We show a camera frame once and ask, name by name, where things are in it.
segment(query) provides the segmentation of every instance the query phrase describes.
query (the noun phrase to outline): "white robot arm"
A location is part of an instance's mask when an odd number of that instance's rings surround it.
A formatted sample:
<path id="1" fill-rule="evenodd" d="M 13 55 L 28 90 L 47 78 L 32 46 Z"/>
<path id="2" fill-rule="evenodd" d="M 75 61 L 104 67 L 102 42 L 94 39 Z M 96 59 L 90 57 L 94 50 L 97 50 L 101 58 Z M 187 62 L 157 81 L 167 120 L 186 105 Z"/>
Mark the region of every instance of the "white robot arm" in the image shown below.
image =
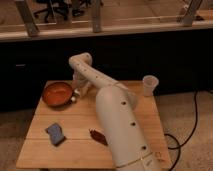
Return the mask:
<path id="1" fill-rule="evenodd" d="M 119 81 L 92 68 L 89 53 L 70 57 L 69 64 L 74 69 L 77 86 L 89 81 L 99 89 L 96 111 L 117 171 L 160 171 L 133 114 L 135 94 Z"/>

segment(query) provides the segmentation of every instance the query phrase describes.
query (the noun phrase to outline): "paper cup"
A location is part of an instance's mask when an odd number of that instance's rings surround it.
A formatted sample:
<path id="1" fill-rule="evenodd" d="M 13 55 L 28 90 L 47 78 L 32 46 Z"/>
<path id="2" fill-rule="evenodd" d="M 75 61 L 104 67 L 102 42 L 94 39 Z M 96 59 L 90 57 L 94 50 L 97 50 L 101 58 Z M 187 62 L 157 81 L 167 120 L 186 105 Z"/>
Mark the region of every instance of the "paper cup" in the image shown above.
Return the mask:
<path id="1" fill-rule="evenodd" d="M 153 96 L 153 91 L 159 84 L 159 80 L 157 77 L 154 75 L 145 75 L 143 77 L 143 95 L 148 97 L 148 96 Z"/>

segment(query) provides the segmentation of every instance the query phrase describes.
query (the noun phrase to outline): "chair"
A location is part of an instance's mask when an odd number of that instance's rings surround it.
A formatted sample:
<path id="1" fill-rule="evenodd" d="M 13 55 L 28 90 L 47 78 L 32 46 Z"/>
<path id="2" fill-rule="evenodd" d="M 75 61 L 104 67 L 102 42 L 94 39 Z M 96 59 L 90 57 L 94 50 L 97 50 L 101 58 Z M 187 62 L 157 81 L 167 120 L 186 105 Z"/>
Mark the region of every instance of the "chair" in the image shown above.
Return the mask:
<path id="1" fill-rule="evenodd" d="M 34 16 L 38 18 L 38 14 L 46 12 L 46 15 L 44 17 L 45 23 L 48 23 L 48 17 L 49 15 L 53 16 L 53 12 L 59 13 L 64 17 L 64 20 L 68 19 L 68 13 L 69 13 L 69 5 L 64 2 L 64 0 L 35 0 L 36 3 L 39 4 L 46 4 L 47 7 L 45 9 L 39 10 L 34 12 Z"/>
<path id="2" fill-rule="evenodd" d="M 91 5 L 91 0 L 80 0 L 80 5 L 85 4 L 86 7 L 88 7 L 89 5 Z"/>

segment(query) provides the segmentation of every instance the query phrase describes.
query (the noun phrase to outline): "orange bowl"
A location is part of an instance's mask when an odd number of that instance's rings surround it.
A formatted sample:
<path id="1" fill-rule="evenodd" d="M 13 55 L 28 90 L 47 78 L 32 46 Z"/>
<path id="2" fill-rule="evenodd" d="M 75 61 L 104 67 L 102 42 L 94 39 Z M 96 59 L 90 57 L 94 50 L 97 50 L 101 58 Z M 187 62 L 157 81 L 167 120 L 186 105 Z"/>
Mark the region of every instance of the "orange bowl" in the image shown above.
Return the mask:
<path id="1" fill-rule="evenodd" d="M 72 97 L 73 89 L 65 82 L 54 82 L 45 87 L 42 100 L 51 107 L 57 107 L 68 103 Z"/>

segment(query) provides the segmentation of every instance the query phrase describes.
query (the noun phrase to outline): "wooden tabletop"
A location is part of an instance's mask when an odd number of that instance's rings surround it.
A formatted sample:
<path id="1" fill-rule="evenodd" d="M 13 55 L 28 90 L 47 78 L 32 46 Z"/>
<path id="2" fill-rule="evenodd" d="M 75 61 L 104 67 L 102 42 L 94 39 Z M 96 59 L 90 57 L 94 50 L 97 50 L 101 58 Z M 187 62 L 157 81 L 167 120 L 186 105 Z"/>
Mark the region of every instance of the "wooden tabletop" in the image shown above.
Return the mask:
<path id="1" fill-rule="evenodd" d="M 122 81 L 138 96 L 134 113 L 161 167 L 168 169 L 171 160 L 167 149 L 154 97 L 142 95 L 141 81 Z M 107 146 L 90 137 L 89 130 L 103 133 L 95 111 L 96 88 L 60 108 L 48 107 L 40 99 L 28 134 L 18 157 L 17 168 L 115 168 Z M 58 147 L 51 145 L 45 129 L 58 123 L 66 140 Z"/>

